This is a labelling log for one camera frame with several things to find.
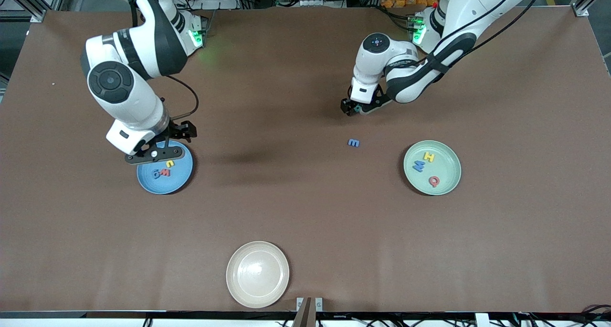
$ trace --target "blue plate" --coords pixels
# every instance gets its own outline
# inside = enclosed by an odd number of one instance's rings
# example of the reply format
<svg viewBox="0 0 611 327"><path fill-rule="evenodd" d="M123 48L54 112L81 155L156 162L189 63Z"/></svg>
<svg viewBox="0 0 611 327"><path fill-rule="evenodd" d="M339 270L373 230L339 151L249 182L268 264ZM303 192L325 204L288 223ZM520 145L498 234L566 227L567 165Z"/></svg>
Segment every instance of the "blue plate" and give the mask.
<svg viewBox="0 0 611 327"><path fill-rule="evenodd" d="M165 142L157 142L162 148ZM153 194L168 194L181 188L193 172L193 156L189 148L180 142L171 140L170 147L179 146L183 149L183 157L169 161L152 162L138 165L136 175L140 185Z"/></svg>

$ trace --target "metal bracket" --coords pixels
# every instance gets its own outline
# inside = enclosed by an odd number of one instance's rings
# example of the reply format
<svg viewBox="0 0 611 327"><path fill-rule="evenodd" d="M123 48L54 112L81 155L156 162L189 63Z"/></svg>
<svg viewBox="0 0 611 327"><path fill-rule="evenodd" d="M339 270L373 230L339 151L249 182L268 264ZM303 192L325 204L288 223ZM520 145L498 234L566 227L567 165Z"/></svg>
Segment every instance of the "metal bracket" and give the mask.
<svg viewBox="0 0 611 327"><path fill-rule="evenodd" d="M301 299L302 303L297 310L297 315L293 321L293 327L314 327L316 325L315 303L311 297Z"/></svg>
<svg viewBox="0 0 611 327"><path fill-rule="evenodd" d="M301 304L303 303L304 298L303 297L297 297L297 310L299 310L299 307L301 307ZM323 312L323 298L322 297L316 297L314 303L316 304L316 311L317 312Z"/></svg>
<svg viewBox="0 0 611 327"><path fill-rule="evenodd" d="M575 14L575 16L576 16L576 17L587 17L587 16L589 16L589 15L590 15L590 14L588 13L588 10L578 10L578 9L575 7L575 4L572 4L572 5L571 5L571 8L572 8L573 13Z"/></svg>
<svg viewBox="0 0 611 327"><path fill-rule="evenodd" d="M32 18L30 18L30 22L42 22L44 20L44 16L46 16L46 10L42 11L40 16L32 14Z"/></svg>
<svg viewBox="0 0 611 327"><path fill-rule="evenodd" d="M134 155L125 155L125 161L131 165L140 165L181 158L183 156L183 149L180 147L169 147L168 142L170 138L183 139L190 142L192 137L197 137L197 129L191 122L185 121L179 125L170 122L166 130L147 143L147 149L140 150ZM158 148L157 142L164 141L166 142L164 147Z"/></svg>

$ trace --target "orange bag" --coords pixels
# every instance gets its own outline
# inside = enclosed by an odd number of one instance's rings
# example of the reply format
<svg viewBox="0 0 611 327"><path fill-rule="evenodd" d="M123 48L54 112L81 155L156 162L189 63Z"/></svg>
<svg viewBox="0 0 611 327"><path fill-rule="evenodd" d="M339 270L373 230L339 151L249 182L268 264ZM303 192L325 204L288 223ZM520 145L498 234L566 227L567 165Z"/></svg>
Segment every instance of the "orange bag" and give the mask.
<svg viewBox="0 0 611 327"><path fill-rule="evenodd" d="M380 2L380 5L383 7L386 7L387 9L390 9L392 5L394 4L395 4L395 0L382 0Z"/></svg>
<svg viewBox="0 0 611 327"><path fill-rule="evenodd" d="M416 0L406 0L405 4L406 5L415 5L416 4Z"/></svg>

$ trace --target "floor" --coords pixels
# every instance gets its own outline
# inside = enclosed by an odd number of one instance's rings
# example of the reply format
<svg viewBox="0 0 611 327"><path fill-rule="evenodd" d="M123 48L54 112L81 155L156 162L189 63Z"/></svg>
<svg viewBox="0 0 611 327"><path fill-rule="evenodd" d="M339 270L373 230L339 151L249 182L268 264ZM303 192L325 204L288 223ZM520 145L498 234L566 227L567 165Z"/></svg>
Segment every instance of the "floor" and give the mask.
<svg viewBox="0 0 611 327"><path fill-rule="evenodd" d="M524 0L520 5L524 6L528 1L530 0ZM537 0L535 5L568 5L570 1ZM75 11L129 11L129 6L118 0L72 0L70 5L70 9ZM607 68L611 68L611 22L609 22L611 20L611 0L598 0L589 9L589 13L589 21L598 40L600 52L603 56L606 55L604 60ZM2 56L0 56L0 73L9 76L12 73L28 28L28 23L0 23L0 51L2 52Z"/></svg>

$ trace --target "green led light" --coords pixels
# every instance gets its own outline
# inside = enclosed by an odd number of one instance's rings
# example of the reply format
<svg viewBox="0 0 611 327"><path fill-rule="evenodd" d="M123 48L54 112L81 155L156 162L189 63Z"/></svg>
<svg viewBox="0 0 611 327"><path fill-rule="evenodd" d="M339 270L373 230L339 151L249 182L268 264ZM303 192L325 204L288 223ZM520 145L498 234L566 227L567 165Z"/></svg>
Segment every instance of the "green led light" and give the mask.
<svg viewBox="0 0 611 327"><path fill-rule="evenodd" d="M194 46L201 47L202 41L200 31L189 31L189 36Z"/></svg>
<svg viewBox="0 0 611 327"><path fill-rule="evenodd" d="M425 33L426 33L426 25L422 25L422 27L414 33L414 43L420 44L422 42L422 38L424 37Z"/></svg>

